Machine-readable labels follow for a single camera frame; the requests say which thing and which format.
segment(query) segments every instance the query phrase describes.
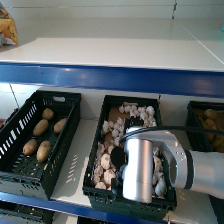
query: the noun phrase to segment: crate handle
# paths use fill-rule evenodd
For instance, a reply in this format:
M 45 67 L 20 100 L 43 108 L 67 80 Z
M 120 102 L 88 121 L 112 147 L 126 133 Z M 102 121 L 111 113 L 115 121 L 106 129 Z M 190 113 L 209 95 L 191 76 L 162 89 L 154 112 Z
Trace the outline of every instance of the crate handle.
M 65 98 L 64 97 L 56 97 L 56 96 L 53 96 L 53 100 L 54 101 L 58 101 L 58 102 L 65 102 Z

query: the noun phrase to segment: crate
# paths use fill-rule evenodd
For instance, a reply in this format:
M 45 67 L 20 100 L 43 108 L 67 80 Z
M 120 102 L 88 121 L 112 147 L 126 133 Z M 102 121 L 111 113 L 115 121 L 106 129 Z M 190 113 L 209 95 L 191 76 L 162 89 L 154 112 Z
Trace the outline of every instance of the crate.
M 76 93 L 36 91 L 26 100 L 11 120 L 0 130 L 0 191 L 49 199 L 80 120 L 81 95 Z M 49 140 L 52 146 L 48 159 L 39 163 L 36 153 L 25 156 L 24 144 L 33 138 L 33 129 L 42 119 L 45 108 L 54 111 L 48 130 L 36 137 L 37 144 Z M 67 117 L 60 132 L 54 124 Z
M 100 220 L 89 219 L 89 218 L 78 216 L 77 224 L 115 224 L 115 223 L 104 222 Z
M 90 185 L 91 175 L 94 169 L 94 160 L 98 148 L 98 141 L 101 138 L 101 128 L 103 122 L 104 120 L 108 120 L 110 109 L 121 106 L 123 102 L 138 103 L 138 106 L 140 107 L 153 106 L 155 109 L 154 117 L 157 125 L 162 125 L 157 100 L 135 97 L 105 96 L 92 150 L 89 156 L 88 166 L 84 176 L 83 193 L 89 197 L 93 209 L 137 218 L 162 221 L 169 210 L 173 211 L 176 208 L 176 193 L 169 181 L 169 167 L 165 158 L 163 158 L 163 168 L 167 183 L 167 194 L 165 195 L 166 199 L 152 198 L 152 203 L 150 204 L 138 203 L 127 200 L 123 197 L 116 197 L 111 191 L 95 189 Z
M 187 108 L 188 108 L 187 126 L 202 127 L 194 109 L 201 109 L 201 110 L 213 109 L 217 111 L 224 111 L 224 104 L 191 101 L 188 104 Z M 191 147 L 194 151 L 213 152 L 213 149 L 204 133 L 187 132 L 187 136 L 191 144 Z M 213 210 L 217 216 L 218 223 L 220 224 L 224 223 L 224 212 L 223 212 L 224 200 L 215 198 L 211 195 L 209 195 L 209 197 Z
M 0 201 L 0 218 L 21 224 L 50 224 L 54 212 Z

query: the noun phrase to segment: brown potato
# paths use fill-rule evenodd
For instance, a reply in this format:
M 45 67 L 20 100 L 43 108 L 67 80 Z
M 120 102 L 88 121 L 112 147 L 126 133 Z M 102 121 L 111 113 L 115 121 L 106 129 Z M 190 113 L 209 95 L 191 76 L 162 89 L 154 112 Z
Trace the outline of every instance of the brown potato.
M 64 124 L 65 124 L 65 122 L 66 122 L 66 119 L 67 119 L 67 118 L 64 118 L 64 119 L 58 121 L 58 122 L 54 125 L 54 132 L 55 132 L 55 133 L 60 133 L 60 132 L 61 132 L 61 130 L 62 130 L 62 128 L 64 127 Z
M 53 117 L 54 117 L 54 111 L 49 108 L 46 108 L 42 113 L 42 118 L 48 121 L 51 120 Z
M 217 130 L 217 127 L 215 125 L 215 122 L 211 119 L 206 119 L 205 123 L 208 125 L 208 127 L 212 130 Z
M 33 135 L 38 137 L 48 129 L 48 120 L 42 119 L 34 128 Z
M 224 153 L 224 148 L 216 148 L 214 151 L 215 152 L 222 152 L 222 153 Z
M 205 119 L 212 119 L 212 120 L 215 120 L 217 117 L 217 112 L 215 110 L 212 110 L 212 109 L 207 109 L 205 112 L 204 112 L 204 118 Z
M 51 152 L 51 143 L 49 141 L 43 141 L 37 150 L 37 161 L 44 162 Z
M 210 129 L 209 126 L 207 125 L 207 123 L 201 118 L 201 117 L 198 117 L 200 123 L 201 123 L 201 126 L 205 129 Z M 214 140 L 214 135 L 213 134 L 208 134 L 208 133 L 205 133 L 206 135 L 206 138 L 208 139 L 209 142 L 212 142 Z
M 23 146 L 23 154 L 26 156 L 30 156 L 33 154 L 37 149 L 37 141 L 35 139 L 30 139 L 24 146 Z

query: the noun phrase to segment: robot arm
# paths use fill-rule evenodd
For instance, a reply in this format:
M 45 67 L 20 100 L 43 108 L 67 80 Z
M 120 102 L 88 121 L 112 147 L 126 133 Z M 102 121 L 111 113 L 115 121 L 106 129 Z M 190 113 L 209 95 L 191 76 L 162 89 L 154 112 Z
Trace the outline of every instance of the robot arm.
M 140 127 L 132 127 L 128 132 L 138 129 Z M 125 198 L 151 202 L 153 146 L 159 147 L 168 161 L 173 187 L 224 199 L 224 154 L 184 150 L 169 131 L 142 132 L 126 139 L 124 151 L 128 164 L 123 172 Z

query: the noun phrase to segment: blue metal beam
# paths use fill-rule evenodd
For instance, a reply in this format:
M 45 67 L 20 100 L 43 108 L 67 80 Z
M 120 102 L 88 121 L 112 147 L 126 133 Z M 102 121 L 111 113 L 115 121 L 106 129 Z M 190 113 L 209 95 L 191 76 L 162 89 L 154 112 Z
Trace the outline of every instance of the blue metal beam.
M 0 82 L 224 97 L 224 72 L 0 63 Z
M 12 202 L 15 204 L 22 204 L 31 207 L 37 207 L 42 209 L 47 209 L 51 211 L 56 211 L 60 213 L 67 213 L 76 216 L 82 216 L 87 218 L 92 218 L 101 221 L 113 222 L 113 223 L 124 223 L 124 224 L 159 224 L 160 222 L 139 219 L 130 216 L 118 215 L 109 212 L 102 212 L 98 210 L 94 210 L 89 207 L 79 206 L 79 205 L 72 205 L 63 202 L 57 202 L 54 200 L 42 200 L 38 198 L 31 198 L 27 196 L 9 194 L 0 192 L 0 200 Z

